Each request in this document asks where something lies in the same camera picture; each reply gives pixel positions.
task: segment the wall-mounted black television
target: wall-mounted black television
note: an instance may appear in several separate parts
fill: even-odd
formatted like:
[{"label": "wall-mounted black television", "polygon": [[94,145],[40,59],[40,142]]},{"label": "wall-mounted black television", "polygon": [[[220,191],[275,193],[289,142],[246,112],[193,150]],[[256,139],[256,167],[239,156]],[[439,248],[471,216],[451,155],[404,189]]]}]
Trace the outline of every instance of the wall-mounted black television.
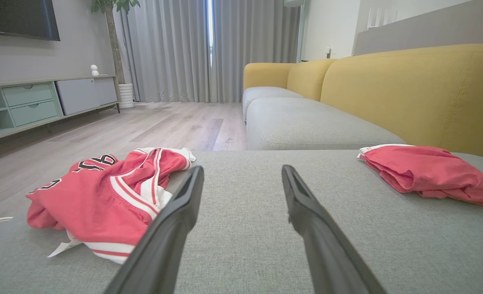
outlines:
[{"label": "wall-mounted black television", "polygon": [[0,35],[60,41],[53,3],[51,0],[0,0]]}]

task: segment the green drawer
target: green drawer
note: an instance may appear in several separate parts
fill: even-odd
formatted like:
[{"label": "green drawer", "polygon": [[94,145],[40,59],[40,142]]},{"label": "green drawer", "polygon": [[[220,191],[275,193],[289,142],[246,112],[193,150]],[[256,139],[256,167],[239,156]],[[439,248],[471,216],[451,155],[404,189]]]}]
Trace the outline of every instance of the green drawer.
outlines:
[{"label": "green drawer", "polygon": [[18,86],[10,88],[2,88],[8,106],[38,102],[53,99],[49,84],[36,84],[27,86]]},{"label": "green drawer", "polygon": [[53,101],[13,108],[10,112],[16,127],[58,115]]}]

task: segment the gray curtain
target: gray curtain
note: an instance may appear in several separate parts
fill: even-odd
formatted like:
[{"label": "gray curtain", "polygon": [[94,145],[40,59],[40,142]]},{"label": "gray curtain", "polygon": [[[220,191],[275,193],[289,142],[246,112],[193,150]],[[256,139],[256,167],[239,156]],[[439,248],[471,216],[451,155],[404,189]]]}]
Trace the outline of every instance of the gray curtain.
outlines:
[{"label": "gray curtain", "polygon": [[209,102],[206,0],[146,0],[131,9],[140,100]]},{"label": "gray curtain", "polygon": [[212,102],[240,102],[251,62],[296,62],[299,7],[283,0],[213,0]]}]

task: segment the floor plank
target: floor plank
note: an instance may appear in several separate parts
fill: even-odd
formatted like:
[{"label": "floor plank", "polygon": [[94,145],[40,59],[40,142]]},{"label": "floor plank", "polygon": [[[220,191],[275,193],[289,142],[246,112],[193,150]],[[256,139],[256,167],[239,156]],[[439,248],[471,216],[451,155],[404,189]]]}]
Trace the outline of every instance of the floor plank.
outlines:
[{"label": "floor plank", "polygon": [[137,147],[244,150],[240,103],[141,103],[104,110],[0,140],[0,217],[27,209],[25,195],[64,175],[72,164]]}]

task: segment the gray cabinet door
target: gray cabinet door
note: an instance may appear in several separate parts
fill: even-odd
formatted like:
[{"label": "gray cabinet door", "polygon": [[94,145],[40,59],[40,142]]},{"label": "gray cabinet door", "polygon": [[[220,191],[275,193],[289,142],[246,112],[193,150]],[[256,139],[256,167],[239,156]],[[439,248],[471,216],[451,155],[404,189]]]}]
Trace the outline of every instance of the gray cabinet door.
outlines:
[{"label": "gray cabinet door", "polygon": [[57,87],[65,115],[100,106],[94,78],[59,80]]},{"label": "gray cabinet door", "polygon": [[113,81],[113,78],[96,78],[95,89],[100,105],[117,101],[115,82]]}]

